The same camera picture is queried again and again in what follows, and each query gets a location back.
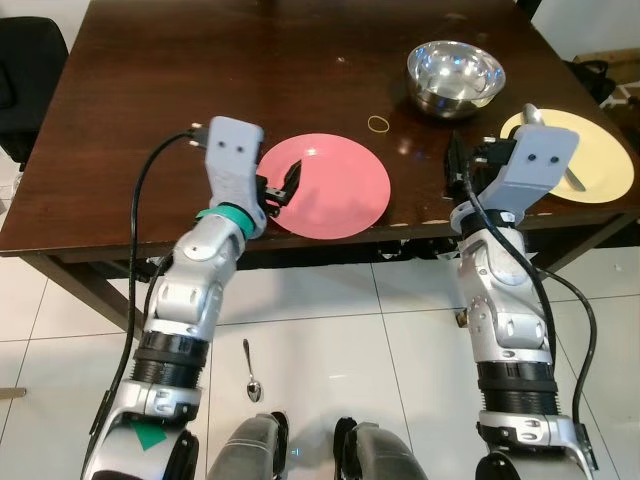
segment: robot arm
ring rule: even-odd
[[[173,249],[173,265],[152,296],[133,355],[131,378],[118,388],[86,462],[85,480],[193,478],[198,441],[185,426],[195,419],[200,405],[198,377],[213,340],[223,290],[235,273],[246,241],[264,231],[266,216],[261,204],[266,199],[278,202],[273,192],[282,193],[266,191],[266,180],[256,178],[262,129],[216,117],[206,142],[205,137],[191,143],[207,148],[211,208]],[[287,177],[299,180],[299,175],[298,163]],[[297,185],[289,181],[284,196],[290,198]],[[277,206],[270,208],[277,211]],[[274,429],[279,430],[280,422],[267,415],[245,423],[245,430],[258,428],[264,431],[265,442],[271,440],[256,451],[245,446],[241,454],[271,458],[277,448]],[[238,454],[238,447],[228,450]],[[230,458],[223,458],[223,464]]]
[[[524,125],[513,140],[497,141],[501,145],[489,140],[478,150],[480,162],[497,160],[504,166],[478,198],[524,255],[515,226],[560,181],[578,137],[560,128]],[[495,152],[503,158],[492,158]],[[485,405],[477,429],[490,451],[476,478],[591,480],[591,447],[576,434],[583,427],[559,413],[547,324],[531,279],[469,202],[452,212],[451,225],[463,236],[459,279]]]

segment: stainless steel bowl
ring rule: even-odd
[[[418,107],[441,118],[462,118],[487,105],[506,77],[498,61],[466,43],[439,40],[407,58],[407,86]]]

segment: wooden table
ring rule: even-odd
[[[505,69],[505,89],[474,118],[425,118],[407,100],[407,54],[435,39],[477,45]],[[87,262],[127,258],[131,193],[147,154],[214,115],[262,126],[265,151],[309,132],[373,151],[389,173],[391,203],[376,226],[345,242],[450,235],[454,205],[442,198],[442,161],[451,128],[477,144],[526,102],[589,118],[626,145],[511,0],[94,0],[0,234],[0,253],[22,257],[123,325],[126,300]],[[387,118],[391,130],[371,132],[370,115]],[[167,151],[143,190],[141,255],[166,253],[210,195],[202,152],[187,145]],[[560,252],[540,254],[558,268],[639,212],[636,177],[629,193],[607,204],[548,196],[523,228],[598,226]],[[270,224],[250,247],[314,243]]]

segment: silver spoon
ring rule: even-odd
[[[524,117],[524,123],[531,123],[533,125],[544,125],[544,120],[542,119],[542,113],[538,110],[534,105],[527,103],[522,109],[522,116]],[[576,174],[571,171],[569,167],[564,172],[564,178],[566,178],[567,183],[574,190],[578,190],[579,192],[585,192],[587,188],[584,184],[576,177]]]
[[[247,357],[249,365],[249,383],[247,383],[247,395],[253,403],[259,402],[262,397],[262,384],[253,378],[253,369],[251,368],[251,354],[249,353],[249,340],[246,338],[242,341],[244,354]]]

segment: rubber band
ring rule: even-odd
[[[387,128],[385,129],[380,129],[380,128],[373,128],[371,126],[371,120],[380,120],[381,122],[384,122],[384,124],[387,126]],[[371,115],[369,117],[369,120],[367,120],[367,127],[369,127],[369,130],[371,130],[374,133],[387,133],[389,131],[389,129],[391,128],[391,126],[389,125],[389,122],[387,121],[386,118],[382,118],[378,115]]]

